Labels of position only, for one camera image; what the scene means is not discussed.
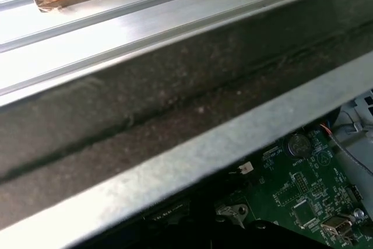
green circuit board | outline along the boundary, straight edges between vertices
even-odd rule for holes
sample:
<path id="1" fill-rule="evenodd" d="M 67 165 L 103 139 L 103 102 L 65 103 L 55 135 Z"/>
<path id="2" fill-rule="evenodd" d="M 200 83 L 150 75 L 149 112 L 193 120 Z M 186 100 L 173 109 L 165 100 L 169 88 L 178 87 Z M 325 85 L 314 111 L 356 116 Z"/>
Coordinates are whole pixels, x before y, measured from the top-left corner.
<path id="1" fill-rule="evenodd" d="M 332 248 L 373 248 L 373 239 L 359 230 L 359 225 L 369 219 L 366 214 L 353 227 L 355 245 L 322 228 L 322 223 L 339 213 L 353 213 L 357 208 L 366 211 L 359 198 L 352 194 L 355 190 L 351 190 L 351 182 L 339 166 L 323 133 L 315 130 L 307 137 L 312 144 L 308 159 L 291 158 L 286 153 L 284 139 L 252 155 L 249 161 L 253 170 L 247 178 L 256 178 L 258 183 L 237 190 L 220 203 L 248 205 L 249 213 L 244 224 L 262 219 Z"/>

metal frame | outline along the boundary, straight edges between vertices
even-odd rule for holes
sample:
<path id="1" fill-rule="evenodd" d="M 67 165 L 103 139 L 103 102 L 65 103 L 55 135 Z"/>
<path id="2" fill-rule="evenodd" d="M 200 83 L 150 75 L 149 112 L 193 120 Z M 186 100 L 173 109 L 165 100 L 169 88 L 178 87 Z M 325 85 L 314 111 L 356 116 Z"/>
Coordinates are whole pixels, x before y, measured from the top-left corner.
<path id="1" fill-rule="evenodd" d="M 118 6 L 121 1 L 95 0 L 49 14 L 32 3 L 0 11 L 6 65 L 0 106 L 296 0 L 125 0 Z M 3 0 L 3 8 L 11 2 Z"/>
<path id="2" fill-rule="evenodd" d="M 373 87 L 373 52 L 0 232 L 0 247 L 68 248 Z"/>

